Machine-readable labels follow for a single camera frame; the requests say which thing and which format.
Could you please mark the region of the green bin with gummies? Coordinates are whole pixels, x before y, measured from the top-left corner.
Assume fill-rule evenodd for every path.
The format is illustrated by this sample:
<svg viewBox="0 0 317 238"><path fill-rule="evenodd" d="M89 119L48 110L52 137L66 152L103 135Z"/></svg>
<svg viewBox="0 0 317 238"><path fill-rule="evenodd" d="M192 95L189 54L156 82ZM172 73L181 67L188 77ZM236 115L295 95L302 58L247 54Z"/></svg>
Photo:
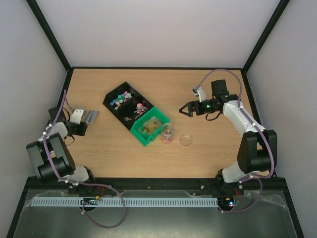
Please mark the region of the green bin with gummies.
<svg viewBox="0 0 317 238"><path fill-rule="evenodd" d="M143 146L147 146L154 141L161 133L162 126L168 122L170 122L170 119L158 108L153 107L134 122L130 132Z"/></svg>

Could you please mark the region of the clear jar lid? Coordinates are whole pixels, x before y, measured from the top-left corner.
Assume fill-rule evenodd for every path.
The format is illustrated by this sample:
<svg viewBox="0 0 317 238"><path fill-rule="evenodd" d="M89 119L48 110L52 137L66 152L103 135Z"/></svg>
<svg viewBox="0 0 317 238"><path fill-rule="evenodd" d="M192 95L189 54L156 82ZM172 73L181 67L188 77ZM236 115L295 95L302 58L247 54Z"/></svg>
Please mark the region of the clear jar lid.
<svg viewBox="0 0 317 238"><path fill-rule="evenodd" d="M190 146L193 142L193 138L189 134L182 134L179 137L179 142L182 146Z"/></svg>

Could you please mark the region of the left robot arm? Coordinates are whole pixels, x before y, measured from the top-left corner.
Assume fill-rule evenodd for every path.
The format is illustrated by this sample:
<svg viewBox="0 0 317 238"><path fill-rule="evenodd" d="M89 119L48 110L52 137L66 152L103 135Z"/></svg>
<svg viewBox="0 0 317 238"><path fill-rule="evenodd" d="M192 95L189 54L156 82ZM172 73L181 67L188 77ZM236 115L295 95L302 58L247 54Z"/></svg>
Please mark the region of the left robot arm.
<svg viewBox="0 0 317 238"><path fill-rule="evenodd" d="M26 146L37 179L42 183L61 181L71 186L95 182L90 169L75 165L65 144L68 137L85 135L86 122L80 119L73 121L64 108L51 108L49 114L50 120L42 136Z"/></svg>

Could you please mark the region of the black bin with lollipop candies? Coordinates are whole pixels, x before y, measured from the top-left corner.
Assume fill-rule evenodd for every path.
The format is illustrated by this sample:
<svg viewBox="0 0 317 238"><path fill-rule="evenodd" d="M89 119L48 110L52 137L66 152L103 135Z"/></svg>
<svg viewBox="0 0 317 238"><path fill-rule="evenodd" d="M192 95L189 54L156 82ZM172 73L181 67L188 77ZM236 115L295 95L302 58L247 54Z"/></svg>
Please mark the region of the black bin with lollipop candies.
<svg viewBox="0 0 317 238"><path fill-rule="evenodd" d="M124 102L117 110L120 121L130 130L134 122L143 116L148 110L153 108L150 103L142 95L133 96Z"/></svg>

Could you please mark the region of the clear plastic jar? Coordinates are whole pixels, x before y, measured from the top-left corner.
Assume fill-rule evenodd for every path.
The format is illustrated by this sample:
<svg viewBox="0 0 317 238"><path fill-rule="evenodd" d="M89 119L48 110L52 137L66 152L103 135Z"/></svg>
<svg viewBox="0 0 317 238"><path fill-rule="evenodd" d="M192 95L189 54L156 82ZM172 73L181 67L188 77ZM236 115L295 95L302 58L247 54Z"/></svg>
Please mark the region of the clear plastic jar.
<svg viewBox="0 0 317 238"><path fill-rule="evenodd" d="M175 128L171 123L165 123L161 127L161 141L164 144L170 144L173 141Z"/></svg>

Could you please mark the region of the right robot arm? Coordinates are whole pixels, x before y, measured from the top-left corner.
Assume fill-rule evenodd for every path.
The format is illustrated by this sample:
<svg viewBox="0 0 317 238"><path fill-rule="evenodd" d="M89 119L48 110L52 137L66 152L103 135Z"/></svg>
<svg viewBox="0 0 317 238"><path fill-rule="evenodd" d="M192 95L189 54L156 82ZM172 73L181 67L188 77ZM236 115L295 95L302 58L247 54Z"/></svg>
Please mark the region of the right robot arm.
<svg viewBox="0 0 317 238"><path fill-rule="evenodd" d="M212 113L224 115L242 137L236 163L218 171L217 191L227 194L233 189L233 183L261 178L263 172L268 172L267 178L270 178L276 164L276 132L267 130L245 110L239 96L229 93L224 79L211 82L211 99L206 98L202 88L193 92L199 99L181 107L181 114L189 117Z"/></svg>

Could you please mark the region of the black bin with star candies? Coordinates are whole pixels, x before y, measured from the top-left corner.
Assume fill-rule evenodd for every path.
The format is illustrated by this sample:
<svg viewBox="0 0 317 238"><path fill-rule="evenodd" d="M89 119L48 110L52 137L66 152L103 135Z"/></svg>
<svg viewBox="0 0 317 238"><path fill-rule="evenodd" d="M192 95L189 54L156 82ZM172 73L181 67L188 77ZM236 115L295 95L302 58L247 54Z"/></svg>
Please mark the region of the black bin with star candies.
<svg viewBox="0 0 317 238"><path fill-rule="evenodd" d="M140 93L134 89L128 82L123 82L105 95L103 105L114 115L132 103Z"/></svg>

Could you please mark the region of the metal scoop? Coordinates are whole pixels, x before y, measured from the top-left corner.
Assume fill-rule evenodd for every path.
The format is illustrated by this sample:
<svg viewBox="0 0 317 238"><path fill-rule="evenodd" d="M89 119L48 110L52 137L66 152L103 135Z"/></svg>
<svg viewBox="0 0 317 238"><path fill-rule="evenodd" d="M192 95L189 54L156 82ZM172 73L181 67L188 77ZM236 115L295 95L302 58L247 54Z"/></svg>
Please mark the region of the metal scoop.
<svg viewBox="0 0 317 238"><path fill-rule="evenodd" d="M89 111L84 119L86 124L93 124L99 115L99 111Z"/></svg>

